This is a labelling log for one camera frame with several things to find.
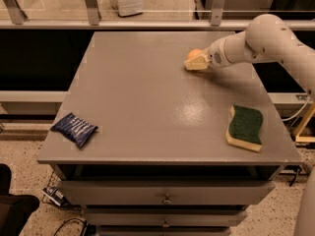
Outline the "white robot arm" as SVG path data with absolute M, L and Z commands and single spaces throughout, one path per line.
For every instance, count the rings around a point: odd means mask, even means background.
M 204 50 L 190 52 L 184 66 L 188 70 L 205 70 L 272 61 L 281 64 L 315 100 L 315 50 L 272 14 L 260 15 L 246 30 L 216 40 Z M 293 236 L 315 236 L 315 168 L 302 195 Z

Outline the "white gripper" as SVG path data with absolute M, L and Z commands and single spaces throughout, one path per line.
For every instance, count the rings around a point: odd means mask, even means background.
M 206 54 L 190 55 L 184 61 L 188 71 L 206 70 L 210 68 L 224 68 L 231 65 L 228 61 L 224 44 L 226 37 L 214 41 L 207 49 Z

